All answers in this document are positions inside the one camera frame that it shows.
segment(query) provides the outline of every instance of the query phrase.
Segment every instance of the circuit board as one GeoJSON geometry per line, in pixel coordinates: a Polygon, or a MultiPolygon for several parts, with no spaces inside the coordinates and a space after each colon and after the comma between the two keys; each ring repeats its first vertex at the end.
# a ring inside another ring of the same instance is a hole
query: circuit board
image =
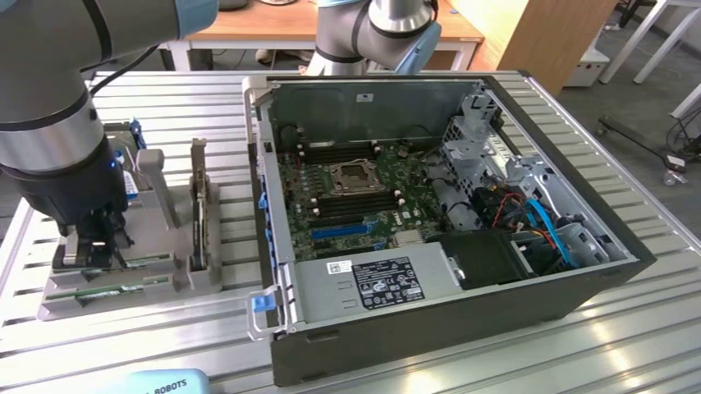
{"type": "MultiPolygon", "coordinates": [[[[424,151],[413,152],[400,143],[383,144],[381,154],[376,158],[346,163],[369,163],[385,192],[397,193],[399,190],[403,203],[395,209],[362,214],[368,233],[320,239],[313,236],[314,231],[318,231],[318,226],[313,224],[318,219],[314,201],[334,196],[344,198],[336,195],[338,187],[333,169],[338,163],[309,164],[293,154],[278,155],[297,261],[397,247],[393,235],[403,231],[416,230],[423,238],[429,238],[448,230],[451,224],[443,214],[441,201],[432,184],[425,181],[424,156],[424,151]]],[[[344,225],[332,225],[326,230],[344,228],[344,225]]]]}

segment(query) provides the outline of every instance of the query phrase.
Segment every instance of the metal worktable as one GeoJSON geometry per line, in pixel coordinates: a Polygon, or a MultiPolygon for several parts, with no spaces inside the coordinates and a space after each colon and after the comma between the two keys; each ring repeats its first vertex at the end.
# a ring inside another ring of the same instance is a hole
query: metal worktable
{"type": "MultiPolygon", "coordinates": [[[[208,166],[224,194],[225,291],[38,321],[58,231],[23,202],[0,249],[0,390],[91,392],[131,371],[170,368],[202,369],[216,393],[701,390],[699,240],[543,88],[515,72],[495,76],[658,255],[631,282],[563,320],[310,384],[274,387],[269,345],[250,341],[245,316],[244,296],[260,289],[261,277],[241,73],[133,72],[101,91],[95,105],[103,121],[141,120],[150,147],[166,153],[172,184],[190,176],[192,138],[209,139],[208,166]]],[[[521,150],[533,149],[509,121],[505,131],[521,150]]]]}

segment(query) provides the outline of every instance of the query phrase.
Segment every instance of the blue pcie slot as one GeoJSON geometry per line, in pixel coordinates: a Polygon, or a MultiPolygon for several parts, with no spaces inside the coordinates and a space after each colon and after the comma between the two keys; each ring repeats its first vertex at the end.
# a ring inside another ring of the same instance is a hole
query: blue pcie slot
{"type": "Polygon", "coordinates": [[[321,240],[324,238],[332,238],[336,236],[352,236],[354,234],[369,234],[370,232],[373,232],[373,224],[372,223],[360,224],[356,226],[313,230],[312,239],[321,240]]]}

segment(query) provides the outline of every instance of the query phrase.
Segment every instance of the wooden table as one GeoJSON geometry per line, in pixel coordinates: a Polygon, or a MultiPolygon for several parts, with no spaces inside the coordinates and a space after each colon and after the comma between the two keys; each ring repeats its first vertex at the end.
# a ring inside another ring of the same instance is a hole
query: wooden table
{"type": "MultiPolygon", "coordinates": [[[[443,37],[437,51],[456,51],[452,70],[467,70],[477,45],[485,37],[447,0],[440,0],[439,22],[443,37]]],[[[165,44],[174,54],[177,71],[190,71],[192,49],[310,49],[317,39],[317,5],[298,0],[288,6],[270,6],[252,0],[240,11],[220,12],[214,25],[185,40],[165,44]]]]}

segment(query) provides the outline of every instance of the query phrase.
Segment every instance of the blue cable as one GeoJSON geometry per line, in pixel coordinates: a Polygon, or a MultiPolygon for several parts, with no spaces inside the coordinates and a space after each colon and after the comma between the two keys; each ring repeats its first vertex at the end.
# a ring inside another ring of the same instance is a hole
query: blue cable
{"type": "Polygon", "coordinates": [[[565,243],[560,240],[559,231],[556,230],[556,227],[552,225],[551,218],[548,217],[548,212],[544,206],[540,204],[539,200],[536,199],[528,199],[527,202],[533,205],[536,208],[536,212],[539,212],[540,217],[544,219],[544,223],[547,224],[548,231],[551,232],[552,240],[556,242],[556,245],[559,246],[560,253],[563,254],[563,260],[575,268],[580,268],[580,264],[577,264],[575,261],[571,260],[571,253],[568,252],[568,248],[565,247],[565,243]]]}
{"type": "Polygon", "coordinates": [[[531,221],[532,227],[539,227],[539,222],[536,222],[536,216],[529,212],[527,213],[528,220],[531,221]]]}

